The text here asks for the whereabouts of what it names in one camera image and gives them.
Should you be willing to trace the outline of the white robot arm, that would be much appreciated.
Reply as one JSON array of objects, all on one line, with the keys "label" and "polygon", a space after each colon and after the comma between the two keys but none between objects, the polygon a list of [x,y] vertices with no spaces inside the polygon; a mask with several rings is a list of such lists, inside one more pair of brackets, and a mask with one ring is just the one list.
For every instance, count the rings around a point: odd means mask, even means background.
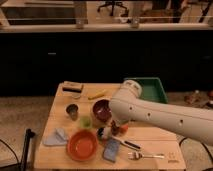
[{"label": "white robot arm", "polygon": [[142,86],[125,80],[109,100],[117,126],[146,122],[167,131],[213,146],[213,110],[170,105],[140,99]]}]

